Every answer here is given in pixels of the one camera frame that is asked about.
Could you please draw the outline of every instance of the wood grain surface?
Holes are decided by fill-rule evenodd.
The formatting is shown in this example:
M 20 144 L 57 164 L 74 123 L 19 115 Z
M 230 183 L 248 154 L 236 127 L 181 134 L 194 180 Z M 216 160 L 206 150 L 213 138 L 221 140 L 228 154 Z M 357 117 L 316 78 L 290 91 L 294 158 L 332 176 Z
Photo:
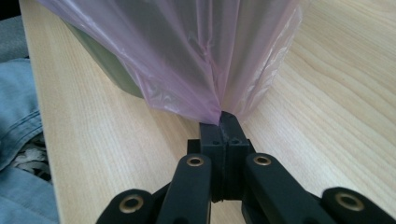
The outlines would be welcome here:
M 93 223 L 126 189 L 168 183 L 197 122 L 118 89 L 62 21 L 21 0 L 62 223 Z M 343 186 L 396 217 L 396 2 L 315 0 L 244 123 L 308 191 Z M 212 223 L 243 223 L 239 202 Z

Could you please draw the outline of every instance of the green container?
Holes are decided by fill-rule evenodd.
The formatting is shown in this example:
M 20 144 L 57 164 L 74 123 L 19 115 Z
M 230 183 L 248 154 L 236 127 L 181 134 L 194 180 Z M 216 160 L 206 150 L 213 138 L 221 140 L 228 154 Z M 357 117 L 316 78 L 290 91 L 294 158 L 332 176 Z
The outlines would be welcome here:
M 78 28 L 68 24 L 67 22 L 65 24 L 114 84 L 123 91 L 126 91 L 136 97 L 143 98 L 143 94 L 139 87 L 134 83 L 134 80 L 113 53 L 108 49 L 105 49 L 105 47 L 89 35 L 80 31 Z

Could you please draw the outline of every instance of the metal screw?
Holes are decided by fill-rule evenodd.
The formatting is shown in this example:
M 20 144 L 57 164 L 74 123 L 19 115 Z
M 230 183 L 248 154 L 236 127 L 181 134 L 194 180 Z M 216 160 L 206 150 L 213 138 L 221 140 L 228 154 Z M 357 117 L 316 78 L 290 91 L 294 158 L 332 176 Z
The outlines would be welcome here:
M 364 204 L 361 200 L 352 194 L 338 192 L 335 194 L 335 200 L 346 209 L 359 212 L 364 209 Z
M 131 206 L 127 204 L 128 202 L 134 202 L 134 204 Z M 129 214 L 129 213 L 134 213 L 135 211 L 139 210 L 143 206 L 143 198 L 140 195 L 133 194 L 126 196 L 122 202 L 120 203 L 120 210 L 123 213 Z
M 200 166 L 200 165 L 204 164 L 204 160 L 199 157 L 191 157 L 187 160 L 187 164 L 189 166 Z
M 271 164 L 271 160 L 264 156 L 257 156 L 254 158 L 254 162 L 258 165 L 269 165 Z

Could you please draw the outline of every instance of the jeans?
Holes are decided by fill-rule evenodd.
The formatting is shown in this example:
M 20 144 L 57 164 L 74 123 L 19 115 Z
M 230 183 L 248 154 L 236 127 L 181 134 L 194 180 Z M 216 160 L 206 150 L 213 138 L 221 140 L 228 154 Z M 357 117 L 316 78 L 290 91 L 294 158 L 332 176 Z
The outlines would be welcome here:
M 0 63 L 0 223 L 59 222 L 52 185 L 10 166 L 41 132 L 30 61 Z

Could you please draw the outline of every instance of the plastic bag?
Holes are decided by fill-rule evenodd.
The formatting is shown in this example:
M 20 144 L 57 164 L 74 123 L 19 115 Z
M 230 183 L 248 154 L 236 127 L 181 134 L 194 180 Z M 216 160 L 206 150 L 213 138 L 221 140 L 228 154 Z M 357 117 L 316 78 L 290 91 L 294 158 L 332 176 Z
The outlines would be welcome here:
M 244 120 L 270 87 L 299 0 L 38 0 L 114 53 L 147 103 L 218 124 Z

